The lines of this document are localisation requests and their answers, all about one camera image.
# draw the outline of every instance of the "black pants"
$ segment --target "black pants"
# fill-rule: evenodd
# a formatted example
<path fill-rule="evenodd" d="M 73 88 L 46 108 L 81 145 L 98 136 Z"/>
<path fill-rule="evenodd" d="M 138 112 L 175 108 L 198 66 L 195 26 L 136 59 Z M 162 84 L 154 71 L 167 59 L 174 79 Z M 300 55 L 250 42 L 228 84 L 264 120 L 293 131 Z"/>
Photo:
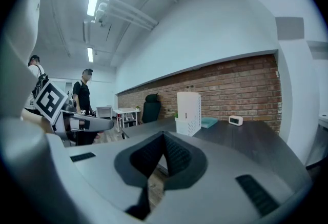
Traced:
<path fill-rule="evenodd" d="M 98 132 L 78 132 L 77 146 L 91 145 L 96 138 Z"/>
<path fill-rule="evenodd" d="M 40 113 L 40 111 L 39 110 L 37 110 L 37 109 L 27 109 L 27 108 L 25 108 L 27 111 L 29 111 L 29 112 L 31 112 L 31 113 L 33 113 L 33 114 L 36 114 L 36 115 L 41 115 L 41 113 Z"/>

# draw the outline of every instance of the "dark wooden tabletop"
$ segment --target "dark wooden tabletop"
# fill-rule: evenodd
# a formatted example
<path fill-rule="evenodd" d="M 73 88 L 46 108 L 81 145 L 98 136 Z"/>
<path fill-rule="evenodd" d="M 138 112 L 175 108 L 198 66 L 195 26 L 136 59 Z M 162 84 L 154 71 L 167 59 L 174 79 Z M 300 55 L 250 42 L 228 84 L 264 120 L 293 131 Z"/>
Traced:
<path fill-rule="evenodd" d="M 122 129 L 127 137 L 141 134 L 150 136 L 158 131 L 176 132 L 173 117 Z M 194 137 L 232 148 L 248 158 L 272 170 L 294 191 L 311 182 L 305 166 L 288 145 L 264 122 L 245 121 L 234 126 L 218 121 L 210 128 L 201 128 Z"/>

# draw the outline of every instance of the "black and white square marker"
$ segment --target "black and white square marker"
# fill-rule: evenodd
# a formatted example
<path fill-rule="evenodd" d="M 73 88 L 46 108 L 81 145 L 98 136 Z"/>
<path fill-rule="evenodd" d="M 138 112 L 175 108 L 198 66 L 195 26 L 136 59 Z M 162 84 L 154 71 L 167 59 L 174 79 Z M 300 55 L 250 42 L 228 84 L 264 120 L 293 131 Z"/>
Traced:
<path fill-rule="evenodd" d="M 35 107 L 53 125 L 68 95 L 48 81 L 35 100 Z"/>

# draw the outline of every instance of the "white alarm clock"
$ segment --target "white alarm clock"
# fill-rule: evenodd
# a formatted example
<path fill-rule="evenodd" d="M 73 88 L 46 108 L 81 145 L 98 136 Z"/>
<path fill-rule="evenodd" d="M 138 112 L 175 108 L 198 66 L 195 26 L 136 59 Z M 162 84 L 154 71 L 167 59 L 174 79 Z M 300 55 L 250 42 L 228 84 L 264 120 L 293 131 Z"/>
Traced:
<path fill-rule="evenodd" d="M 229 116 L 229 123 L 235 125 L 235 126 L 241 126 L 242 125 L 242 117 L 231 115 Z"/>

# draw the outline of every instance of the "desk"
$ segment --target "desk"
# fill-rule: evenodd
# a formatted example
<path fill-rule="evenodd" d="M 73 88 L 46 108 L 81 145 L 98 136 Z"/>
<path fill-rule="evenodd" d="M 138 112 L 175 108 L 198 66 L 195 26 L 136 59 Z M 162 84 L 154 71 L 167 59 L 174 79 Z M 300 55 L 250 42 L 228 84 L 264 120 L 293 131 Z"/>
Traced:
<path fill-rule="evenodd" d="M 97 117 L 111 117 L 112 120 L 112 110 L 112 106 L 97 107 Z"/>
<path fill-rule="evenodd" d="M 133 109 L 131 108 L 130 110 L 120 110 L 120 109 L 114 109 L 114 112 L 116 114 L 121 114 L 122 115 L 122 124 L 123 124 L 123 128 L 124 128 L 124 114 L 129 114 L 129 113 L 135 113 L 135 125 L 138 126 L 138 112 L 140 112 L 140 110 L 137 109 Z M 118 116 L 116 116 L 116 121 L 117 121 L 117 131 L 119 132 L 119 122 L 118 122 Z"/>
<path fill-rule="evenodd" d="M 176 132 L 174 118 L 169 117 L 139 127 L 123 129 L 125 136 L 129 138 L 144 134 L 151 136 L 158 131 Z M 201 128 L 193 137 L 237 150 L 260 166 L 273 171 L 294 191 L 311 182 L 305 166 L 294 152 L 262 121 L 245 121 L 240 127 L 227 121 L 218 121 L 208 129 Z M 163 157 L 159 166 L 167 170 Z"/>

